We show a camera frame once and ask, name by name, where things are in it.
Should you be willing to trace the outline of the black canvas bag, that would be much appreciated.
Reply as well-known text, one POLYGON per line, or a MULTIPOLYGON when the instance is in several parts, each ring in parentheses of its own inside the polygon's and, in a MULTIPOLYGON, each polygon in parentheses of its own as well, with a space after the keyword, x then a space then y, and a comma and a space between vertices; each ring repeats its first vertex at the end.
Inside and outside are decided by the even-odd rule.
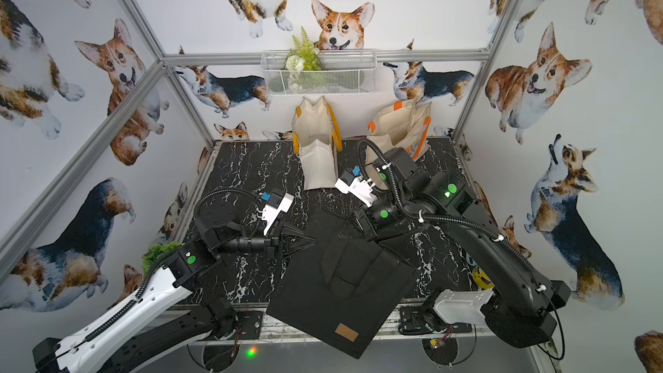
POLYGON ((419 271, 327 211, 314 211, 305 233, 316 244, 292 257, 267 313, 359 358, 419 271))

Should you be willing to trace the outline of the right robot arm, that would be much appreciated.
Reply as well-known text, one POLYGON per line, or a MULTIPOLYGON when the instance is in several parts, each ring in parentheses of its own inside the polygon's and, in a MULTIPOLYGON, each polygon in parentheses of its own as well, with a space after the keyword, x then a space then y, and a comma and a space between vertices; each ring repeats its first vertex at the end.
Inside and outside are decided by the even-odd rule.
POLYGON ((470 300, 452 291, 428 300, 441 321, 487 326, 515 348, 542 345, 563 330, 558 311, 570 288, 535 269, 509 238, 481 217, 478 198, 452 170, 430 174, 402 148, 382 152, 376 143, 357 141, 358 165, 350 187, 362 200, 355 220, 371 240, 395 239, 388 228, 411 221, 436 226, 482 269, 493 288, 489 297, 470 300))

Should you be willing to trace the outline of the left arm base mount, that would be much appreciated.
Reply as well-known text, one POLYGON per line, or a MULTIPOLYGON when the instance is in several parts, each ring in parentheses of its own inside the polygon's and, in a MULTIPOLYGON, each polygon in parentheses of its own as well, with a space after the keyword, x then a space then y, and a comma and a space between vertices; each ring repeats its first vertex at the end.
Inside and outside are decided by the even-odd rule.
POLYGON ((205 340, 238 341, 258 339, 262 332, 264 312, 240 311, 231 317, 224 318, 205 340))

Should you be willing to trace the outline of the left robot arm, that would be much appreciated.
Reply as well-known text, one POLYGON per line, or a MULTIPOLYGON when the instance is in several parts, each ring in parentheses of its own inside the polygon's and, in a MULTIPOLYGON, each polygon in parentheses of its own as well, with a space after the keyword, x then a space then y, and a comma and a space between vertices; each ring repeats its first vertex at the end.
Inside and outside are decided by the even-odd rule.
POLYGON ((173 350, 209 336, 240 335, 235 311, 224 297, 210 298, 175 321, 150 331, 143 328, 172 305, 201 287, 204 276, 229 255, 262 254, 282 260, 315 245, 314 238, 284 221, 294 202, 282 190, 252 193, 217 188, 221 194, 247 197, 258 219, 247 226, 230 212, 201 214, 196 204, 196 237, 159 257, 137 290, 90 325, 65 338, 46 338, 33 350, 39 372, 134 372, 173 350))

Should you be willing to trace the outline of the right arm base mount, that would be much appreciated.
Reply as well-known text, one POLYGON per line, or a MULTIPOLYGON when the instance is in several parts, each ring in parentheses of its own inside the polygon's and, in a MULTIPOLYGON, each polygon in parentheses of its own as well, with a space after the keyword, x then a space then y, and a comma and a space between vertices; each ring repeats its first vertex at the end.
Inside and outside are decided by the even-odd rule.
POLYGON ((473 325, 448 324, 427 307, 401 307, 398 332, 404 336, 420 336, 434 333, 472 333, 473 325))

